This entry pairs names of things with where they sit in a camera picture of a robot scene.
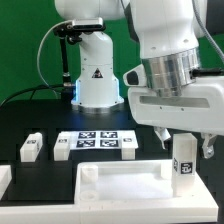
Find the black cable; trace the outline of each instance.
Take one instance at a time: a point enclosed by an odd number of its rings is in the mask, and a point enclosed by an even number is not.
[[[121,0],[121,5],[122,5],[123,9],[125,10],[125,7],[124,7],[124,2],[123,2],[123,0]]]
[[[13,93],[11,96],[7,97],[6,99],[4,99],[2,101],[2,103],[0,104],[0,109],[7,103],[9,102],[11,99],[13,99],[14,97],[16,96],[19,96],[19,95],[22,95],[24,93],[28,93],[28,92],[36,92],[38,90],[46,90],[46,89],[49,89],[49,90],[55,90],[55,88],[60,88],[60,87],[63,87],[62,84],[59,84],[59,85],[51,85],[51,86],[45,86],[45,85],[41,85],[41,86],[37,86],[37,87],[33,87],[33,88],[28,88],[28,89],[24,89],[24,90],[21,90],[21,91],[18,91],[16,93]]]
[[[36,89],[32,92],[32,94],[31,94],[31,96],[30,96],[30,100],[32,100],[33,99],[33,96],[34,96],[34,94],[36,93]]]
[[[60,38],[60,46],[61,46],[61,58],[63,65],[63,73],[68,73],[68,58],[67,58],[67,49],[65,38]]]

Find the white block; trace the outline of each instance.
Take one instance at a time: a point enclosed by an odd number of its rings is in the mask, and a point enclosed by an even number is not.
[[[12,180],[10,166],[0,166],[0,200]]]
[[[122,133],[121,139],[121,157],[122,160],[135,160],[135,149],[138,148],[134,131]]]
[[[173,138],[172,187],[174,196],[192,195],[195,186],[197,139],[192,134]]]
[[[61,132],[58,135],[57,141],[54,146],[54,160],[55,161],[65,161],[68,160],[70,152],[70,132]]]
[[[35,162],[42,146],[42,134],[30,134],[20,149],[21,162]]]

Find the black label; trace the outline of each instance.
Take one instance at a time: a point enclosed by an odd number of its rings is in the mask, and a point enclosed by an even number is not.
[[[181,174],[192,174],[193,173],[193,163],[181,163]]]
[[[118,138],[116,131],[102,131],[100,132],[101,138]]]
[[[118,140],[100,140],[100,147],[117,148]]]
[[[95,73],[93,74],[92,78],[94,78],[94,79],[102,79],[103,78],[103,75],[101,74],[100,70],[97,69],[95,71]]]
[[[95,140],[79,140],[77,141],[77,148],[95,147]]]
[[[173,168],[176,170],[176,172],[177,172],[177,170],[178,170],[178,162],[177,162],[177,160],[174,158],[174,162],[173,162]]]
[[[37,141],[36,140],[28,140],[27,142],[26,142],[26,144],[35,144]]]
[[[59,143],[67,143],[67,141],[68,141],[67,139],[59,139],[58,140]]]
[[[132,139],[131,138],[124,138],[123,142],[132,142]]]
[[[96,138],[96,132],[92,131],[80,132],[79,138],[81,139]]]

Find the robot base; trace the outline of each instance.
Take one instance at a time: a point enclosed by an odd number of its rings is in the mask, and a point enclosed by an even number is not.
[[[73,110],[80,111],[87,114],[108,114],[113,111],[122,110],[124,107],[124,100],[121,98],[121,101],[110,107],[85,107],[78,105],[75,101],[72,101]]]

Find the black table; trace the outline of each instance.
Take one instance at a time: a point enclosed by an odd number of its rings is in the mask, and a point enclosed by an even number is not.
[[[0,165],[12,168],[12,181],[0,206],[74,203],[77,164],[121,160],[120,150],[73,150],[68,161],[54,161],[53,148],[61,131],[88,130],[134,130],[139,144],[136,160],[172,158],[172,141],[166,143],[168,150],[163,150],[153,128],[133,120],[127,100],[122,110],[106,115],[78,113],[60,100],[14,101],[0,109]],[[180,133],[169,131],[171,135]],[[35,163],[21,163],[20,148],[28,135],[35,132],[43,134],[43,148]],[[193,134],[200,148],[203,141],[199,134]],[[224,223],[223,159],[224,137],[221,136],[212,159],[197,157],[197,172],[220,208],[218,223]]]

